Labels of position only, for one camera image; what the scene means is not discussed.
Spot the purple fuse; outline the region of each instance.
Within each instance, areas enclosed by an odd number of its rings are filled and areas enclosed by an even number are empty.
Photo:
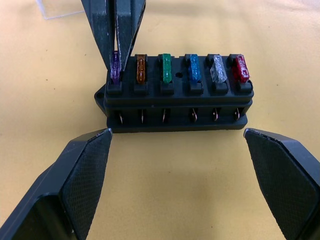
[[[111,72],[110,77],[113,81],[113,84],[120,84],[120,58],[119,58],[119,52],[114,51],[112,53],[112,60],[111,60]]]

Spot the blade fuse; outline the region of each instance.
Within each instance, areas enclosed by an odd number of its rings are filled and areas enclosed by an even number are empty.
[[[190,75],[190,80],[194,84],[201,81],[201,72],[200,72],[199,59],[197,54],[190,55],[189,75]]]
[[[222,84],[228,79],[222,57],[219,54],[213,56],[213,64],[210,68],[210,74],[212,81],[217,84]]]
[[[162,71],[163,71],[163,82],[168,84],[172,81],[171,76],[171,55],[168,53],[162,54]]]
[[[120,69],[121,66],[119,52],[114,51],[112,53],[110,77],[112,79],[112,82],[116,85],[120,84]]]
[[[247,68],[245,57],[242,54],[239,54],[235,57],[232,66],[232,73],[236,81],[246,83],[249,80],[249,71]]]
[[[138,54],[136,56],[136,81],[138,84],[144,84],[146,80],[146,55]]]

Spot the clear plastic box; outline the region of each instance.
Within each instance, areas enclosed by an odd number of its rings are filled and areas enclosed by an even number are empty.
[[[44,19],[61,18],[84,12],[81,0],[35,0]]]

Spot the orange fuse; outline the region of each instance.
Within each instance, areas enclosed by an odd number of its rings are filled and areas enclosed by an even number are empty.
[[[136,56],[136,81],[138,84],[144,84],[146,80],[146,55]]]

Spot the black plastic tool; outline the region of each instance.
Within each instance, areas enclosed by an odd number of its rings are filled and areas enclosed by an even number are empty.
[[[105,179],[110,129],[71,140],[0,228],[0,240],[85,240]]]
[[[262,194],[287,240],[320,239],[320,163],[297,140],[244,132]]]
[[[81,0],[104,64],[110,70],[115,36],[121,70],[126,69],[143,18],[146,0]]]

